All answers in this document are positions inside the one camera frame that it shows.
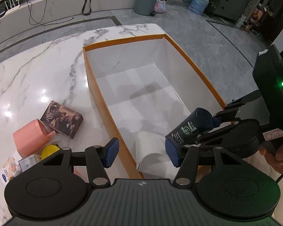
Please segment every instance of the silver bolt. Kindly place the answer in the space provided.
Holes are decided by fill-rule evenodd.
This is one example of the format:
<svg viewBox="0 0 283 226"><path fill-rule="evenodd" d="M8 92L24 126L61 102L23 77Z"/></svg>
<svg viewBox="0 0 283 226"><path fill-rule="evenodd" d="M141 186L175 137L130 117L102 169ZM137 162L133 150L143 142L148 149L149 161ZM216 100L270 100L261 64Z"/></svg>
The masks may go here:
<svg viewBox="0 0 283 226"><path fill-rule="evenodd" d="M185 186L185 185L189 185L191 181L188 178L180 177L176 179L175 182L180 186Z"/></svg>
<svg viewBox="0 0 283 226"><path fill-rule="evenodd" d="M104 177L97 177L93 180L93 183L96 185L105 185L108 183L108 180Z"/></svg>

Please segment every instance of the pink mug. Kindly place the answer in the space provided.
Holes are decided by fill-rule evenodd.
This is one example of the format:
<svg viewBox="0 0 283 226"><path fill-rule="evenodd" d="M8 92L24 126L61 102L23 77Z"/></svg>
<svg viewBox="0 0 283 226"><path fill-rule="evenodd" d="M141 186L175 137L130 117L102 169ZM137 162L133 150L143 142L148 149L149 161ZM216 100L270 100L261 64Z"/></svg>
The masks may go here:
<svg viewBox="0 0 283 226"><path fill-rule="evenodd" d="M13 136L18 153L27 157L47 144L55 134L55 131L48 133L43 123L35 119L14 132Z"/></svg>

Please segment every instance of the brown strap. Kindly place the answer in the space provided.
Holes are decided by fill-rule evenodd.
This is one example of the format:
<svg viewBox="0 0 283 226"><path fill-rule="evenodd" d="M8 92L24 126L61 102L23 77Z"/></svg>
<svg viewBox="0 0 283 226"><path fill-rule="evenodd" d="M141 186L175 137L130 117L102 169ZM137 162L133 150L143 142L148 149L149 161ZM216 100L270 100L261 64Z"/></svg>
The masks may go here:
<svg viewBox="0 0 283 226"><path fill-rule="evenodd" d="M91 14L91 0L89 0L89 8L90 8L89 12L88 13L84 13L87 1L88 0L85 0L85 3L84 3L83 8L82 8L82 14L83 15L90 15Z"/></svg>

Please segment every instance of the book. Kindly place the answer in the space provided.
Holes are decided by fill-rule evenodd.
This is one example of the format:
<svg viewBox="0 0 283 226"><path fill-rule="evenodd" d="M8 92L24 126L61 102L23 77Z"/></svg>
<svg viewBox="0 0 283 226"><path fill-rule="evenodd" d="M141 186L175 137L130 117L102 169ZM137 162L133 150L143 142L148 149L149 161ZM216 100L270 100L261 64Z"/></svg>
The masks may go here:
<svg viewBox="0 0 283 226"><path fill-rule="evenodd" d="M51 101L40 121L73 139L83 121L83 116L56 101Z"/></svg>

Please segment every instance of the label sticker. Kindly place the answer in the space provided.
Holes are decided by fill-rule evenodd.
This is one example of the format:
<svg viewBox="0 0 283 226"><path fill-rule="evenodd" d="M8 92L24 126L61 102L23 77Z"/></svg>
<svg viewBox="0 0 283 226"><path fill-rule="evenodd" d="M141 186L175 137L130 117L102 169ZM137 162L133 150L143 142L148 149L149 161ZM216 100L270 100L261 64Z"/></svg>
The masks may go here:
<svg viewBox="0 0 283 226"><path fill-rule="evenodd" d="M283 137L283 131L279 128L274 130L270 130L268 132L262 133L264 136L265 141L277 139Z"/></svg>

